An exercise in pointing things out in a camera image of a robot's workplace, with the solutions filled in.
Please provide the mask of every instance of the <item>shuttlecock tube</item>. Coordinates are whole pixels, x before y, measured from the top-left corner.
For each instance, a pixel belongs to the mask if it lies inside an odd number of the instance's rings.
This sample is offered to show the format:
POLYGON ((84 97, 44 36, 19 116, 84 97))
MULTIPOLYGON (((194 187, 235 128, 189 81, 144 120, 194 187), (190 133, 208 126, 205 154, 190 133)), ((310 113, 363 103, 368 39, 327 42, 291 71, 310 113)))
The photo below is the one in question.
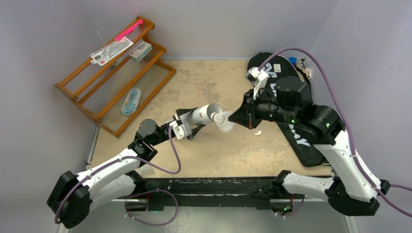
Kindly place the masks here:
POLYGON ((206 125, 213 122, 212 114, 221 113, 222 108, 217 103, 211 103, 203 107, 199 107, 193 111, 191 114, 191 119, 193 123, 197 125, 206 125))

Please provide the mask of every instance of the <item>black base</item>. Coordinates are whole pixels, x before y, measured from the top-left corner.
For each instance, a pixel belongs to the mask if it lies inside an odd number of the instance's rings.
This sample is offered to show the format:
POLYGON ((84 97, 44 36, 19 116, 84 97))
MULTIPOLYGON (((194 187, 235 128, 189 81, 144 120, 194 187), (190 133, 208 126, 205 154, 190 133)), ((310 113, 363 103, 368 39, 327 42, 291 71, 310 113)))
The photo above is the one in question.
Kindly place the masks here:
MULTIPOLYGON (((391 187, 387 180, 381 181, 381 191, 386 194, 391 187)), ((355 200, 349 197, 341 179, 336 177, 330 189, 325 190, 329 197, 327 202, 333 209, 346 216, 374 216, 380 206, 378 200, 372 198, 369 202, 355 200)))
MULTIPOLYGON (((273 184, 275 178, 147 178, 145 187, 146 190, 168 190, 176 197, 179 206, 254 207, 258 210, 278 210, 279 203, 276 205, 270 200, 289 200, 291 195, 281 185, 273 184)), ((295 199, 301 197, 302 195, 294 196, 295 199)), ((150 194, 148 206, 149 211, 163 211, 165 206, 175 206, 175 203, 169 195, 158 192, 150 194)))
MULTIPOLYGON (((60 176, 47 199, 47 205, 55 214, 63 198, 78 182, 76 176, 73 175, 71 171, 67 171, 60 176)), ((81 185, 67 200, 64 208, 60 212, 59 219, 67 229, 76 226, 88 215, 90 203, 88 187, 81 185)))

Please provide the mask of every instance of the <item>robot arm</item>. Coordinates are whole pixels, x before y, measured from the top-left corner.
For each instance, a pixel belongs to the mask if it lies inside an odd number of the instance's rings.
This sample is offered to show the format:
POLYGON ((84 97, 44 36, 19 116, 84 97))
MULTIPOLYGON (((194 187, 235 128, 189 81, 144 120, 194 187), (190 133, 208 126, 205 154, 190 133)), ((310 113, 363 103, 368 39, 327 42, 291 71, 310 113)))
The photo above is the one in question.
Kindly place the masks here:
POLYGON ((327 200, 338 212, 347 216, 371 216, 379 207, 377 191, 361 174, 353 156, 376 187, 386 194, 390 184, 378 179, 359 154, 352 155, 348 134, 338 113, 313 103, 310 87, 298 77, 285 77, 276 82, 276 94, 266 90, 268 75, 251 69, 247 79, 256 82, 256 88, 246 92, 241 107, 229 120, 248 129, 256 128, 262 120, 292 124, 296 132, 313 144, 328 159, 334 177, 315 178, 282 171, 274 183, 282 185, 291 194, 304 194, 327 200))
POLYGON ((70 171, 62 174, 47 205, 69 229, 83 221, 89 212, 113 199, 144 192, 144 179, 135 171, 145 164, 140 161, 151 161, 157 154, 153 146, 170 138, 192 140, 207 123, 212 122, 210 114, 205 114, 205 118, 195 117, 200 111, 221 112, 222 109, 215 103, 201 108, 178 109, 173 119, 161 126, 152 119, 142 121, 134 141, 115 157, 77 174, 70 171))

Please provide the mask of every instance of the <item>floor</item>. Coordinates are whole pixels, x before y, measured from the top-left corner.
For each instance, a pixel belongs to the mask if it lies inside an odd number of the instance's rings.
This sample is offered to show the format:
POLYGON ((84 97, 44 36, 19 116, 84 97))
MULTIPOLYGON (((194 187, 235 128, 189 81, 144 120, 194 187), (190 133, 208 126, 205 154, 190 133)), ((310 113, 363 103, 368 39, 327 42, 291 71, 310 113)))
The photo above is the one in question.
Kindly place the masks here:
MULTIPOLYGON (((133 212, 151 223, 171 218, 175 207, 160 212, 133 212)), ((177 217, 162 227, 146 226, 124 217, 124 202, 110 202, 93 211, 69 233, 349 233, 345 217, 325 201, 305 202, 299 213, 283 220, 271 210, 249 207, 179 207, 177 217)))
MULTIPOLYGON (((224 111, 235 111, 242 102, 243 94, 252 88, 244 78, 247 61, 167 63, 176 68, 176 74, 121 137, 115 138, 100 130, 92 166, 114 157, 127 147, 144 119, 151 118, 161 125, 175 114, 176 109, 200 107, 209 103, 218 103, 224 111)), ((139 88, 143 93, 147 89, 145 86, 139 88)), ((106 117, 109 118, 106 120, 116 121, 110 115, 106 117)), ((329 167, 326 166, 303 167, 278 126, 270 122, 262 122, 257 130, 235 125, 228 133, 219 131, 216 125, 207 125, 194 140, 175 139, 174 142, 182 171, 170 175, 149 168, 144 170, 144 177, 275 176, 284 169, 302 175, 330 175, 329 167)), ((159 153, 152 162, 165 169, 176 170, 177 162, 169 142, 155 148, 159 153)))

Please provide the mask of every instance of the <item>wooden shelf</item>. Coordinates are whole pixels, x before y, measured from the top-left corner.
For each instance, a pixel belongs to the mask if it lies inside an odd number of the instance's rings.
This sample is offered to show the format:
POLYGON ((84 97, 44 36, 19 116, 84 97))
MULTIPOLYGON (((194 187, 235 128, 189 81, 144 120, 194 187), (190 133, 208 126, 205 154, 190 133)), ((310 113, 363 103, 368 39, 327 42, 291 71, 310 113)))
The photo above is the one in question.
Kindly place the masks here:
POLYGON ((102 67, 97 67, 97 64, 89 66, 91 58, 88 58, 55 85, 90 120, 116 137, 120 136, 175 73, 173 67, 160 60, 166 49, 148 36, 148 32, 155 28, 153 22, 137 17, 120 33, 140 19, 143 24, 127 35, 127 38, 134 42, 132 47, 102 67), (127 54, 141 41, 150 43, 152 50, 144 59, 136 62, 127 54), (121 57, 123 59, 113 67, 114 62, 121 57), (137 110, 132 115, 125 116, 120 111, 121 105, 129 90, 133 88, 142 90, 142 96, 137 110))

